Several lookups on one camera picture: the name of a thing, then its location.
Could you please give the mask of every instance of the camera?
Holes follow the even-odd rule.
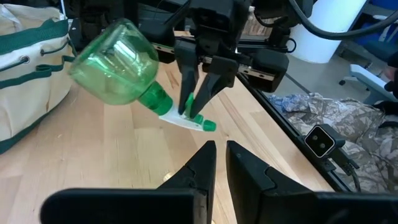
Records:
[[[329,124],[315,125],[304,138],[304,143],[318,157],[327,157],[334,149],[343,147],[345,139]]]

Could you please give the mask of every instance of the camouflage fabric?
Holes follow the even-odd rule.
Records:
[[[385,121],[398,121],[396,116],[356,100],[332,100],[317,93],[269,99],[301,134],[316,124],[329,124],[345,137],[343,150],[360,166],[356,173],[363,192],[398,192],[398,128],[379,128]],[[336,172],[355,190],[352,177],[341,169]]]

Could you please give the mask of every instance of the wooden tabletop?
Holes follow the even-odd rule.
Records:
[[[157,80],[175,102],[180,79],[175,63],[160,66]],[[215,140],[218,150],[216,224],[236,223],[226,176],[227,140],[312,190],[332,190],[238,79],[201,114],[217,123],[216,132],[166,123],[138,102],[104,105],[74,85],[34,131],[0,155],[0,223],[38,223],[42,202],[60,189],[156,188],[208,140]]]

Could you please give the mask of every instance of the canvas bag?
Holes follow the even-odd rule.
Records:
[[[0,4],[0,154],[68,94],[76,56],[68,30],[56,8]]]

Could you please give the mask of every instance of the spray bottle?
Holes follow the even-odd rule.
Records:
[[[76,58],[69,75],[84,89],[110,105],[138,100],[159,119],[198,131],[215,131],[216,124],[198,114],[190,119],[193,95],[187,110],[178,114],[171,97],[155,80],[159,58],[152,44],[135,25],[121,19],[111,24]]]

